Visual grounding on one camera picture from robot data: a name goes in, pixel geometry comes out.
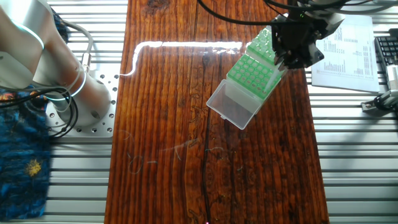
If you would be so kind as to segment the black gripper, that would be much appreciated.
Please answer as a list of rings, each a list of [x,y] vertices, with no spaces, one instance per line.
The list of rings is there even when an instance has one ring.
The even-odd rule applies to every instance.
[[[279,71],[308,68],[324,59],[324,54],[317,48],[317,21],[312,17],[290,20],[276,17],[272,20],[272,49],[274,65]],[[285,54],[283,47],[298,47]]]

